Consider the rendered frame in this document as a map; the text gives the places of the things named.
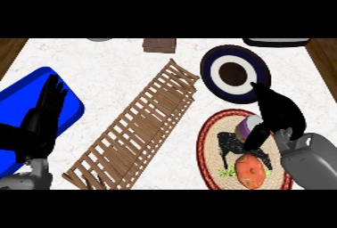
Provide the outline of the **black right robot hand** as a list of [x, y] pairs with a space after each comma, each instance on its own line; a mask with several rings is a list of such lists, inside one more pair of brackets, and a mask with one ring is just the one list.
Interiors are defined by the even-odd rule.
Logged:
[[252, 127], [243, 142], [243, 150], [257, 150], [270, 134], [279, 130], [292, 129], [289, 140], [297, 140], [305, 131], [305, 119], [292, 100], [277, 94], [263, 84], [249, 83], [258, 99], [261, 123]]

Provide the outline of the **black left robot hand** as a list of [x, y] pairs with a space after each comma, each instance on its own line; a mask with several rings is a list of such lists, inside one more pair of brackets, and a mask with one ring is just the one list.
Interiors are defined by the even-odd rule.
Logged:
[[66, 89], [50, 75], [41, 88], [35, 107], [29, 109], [20, 126], [0, 123], [0, 150], [13, 151], [16, 162], [45, 159], [54, 149], [57, 119], [66, 98]]

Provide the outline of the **round woven placemat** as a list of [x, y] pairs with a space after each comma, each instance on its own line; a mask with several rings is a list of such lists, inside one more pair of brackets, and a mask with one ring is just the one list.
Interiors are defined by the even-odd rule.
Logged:
[[[240, 109], [221, 110], [211, 115], [197, 132], [196, 157], [197, 169], [203, 182], [212, 190], [245, 190], [246, 187], [237, 182], [234, 176], [234, 161], [239, 154], [229, 152], [221, 156], [217, 134], [233, 133], [234, 127], [252, 112]], [[265, 179], [260, 190], [291, 190], [292, 178], [280, 165], [280, 153], [276, 147], [273, 136], [261, 145], [263, 152], [268, 155], [271, 170], [264, 169]]]

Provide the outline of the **brown wooden tiered shelf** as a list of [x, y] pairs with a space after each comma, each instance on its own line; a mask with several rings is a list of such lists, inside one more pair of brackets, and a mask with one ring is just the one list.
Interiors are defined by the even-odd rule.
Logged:
[[168, 61], [62, 177], [81, 190], [132, 187], [193, 102], [197, 76]]

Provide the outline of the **blue tray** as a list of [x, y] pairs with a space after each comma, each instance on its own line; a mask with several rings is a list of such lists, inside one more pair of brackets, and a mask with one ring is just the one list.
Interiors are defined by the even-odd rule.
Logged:
[[[13, 85], [0, 92], [0, 123], [19, 126], [28, 110], [35, 106], [42, 85], [56, 72], [50, 67], [35, 69]], [[66, 82], [57, 78], [66, 89], [66, 98], [57, 121], [57, 134], [60, 135], [73, 125], [84, 113], [84, 104], [72, 92]], [[0, 178], [11, 175], [22, 163], [16, 162], [13, 151], [0, 150]]]

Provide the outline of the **navy and white plate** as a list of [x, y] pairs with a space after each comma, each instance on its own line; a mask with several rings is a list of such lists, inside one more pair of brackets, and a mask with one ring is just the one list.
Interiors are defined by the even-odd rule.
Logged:
[[270, 86], [270, 71], [264, 61], [237, 45], [220, 45], [206, 51], [199, 74], [211, 93], [230, 103], [249, 104], [257, 101], [249, 83]]

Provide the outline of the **orange pumpkin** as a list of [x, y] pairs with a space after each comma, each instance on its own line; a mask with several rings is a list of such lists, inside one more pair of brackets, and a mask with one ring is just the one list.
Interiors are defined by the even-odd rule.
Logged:
[[265, 172], [258, 159], [243, 154], [234, 161], [234, 175], [237, 182], [249, 189], [257, 189], [264, 182]]

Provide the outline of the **dark appliance with pale top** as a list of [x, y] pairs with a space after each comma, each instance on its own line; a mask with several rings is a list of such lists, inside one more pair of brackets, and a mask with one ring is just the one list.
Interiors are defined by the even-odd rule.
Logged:
[[308, 38], [243, 38], [246, 45], [258, 47], [298, 47], [308, 41]]

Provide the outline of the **brown wooden block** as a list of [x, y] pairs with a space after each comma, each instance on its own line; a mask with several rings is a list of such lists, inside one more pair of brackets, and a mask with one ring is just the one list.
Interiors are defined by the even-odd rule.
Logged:
[[174, 38], [144, 38], [143, 51], [147, 53], [174, 53], [175, 39]]

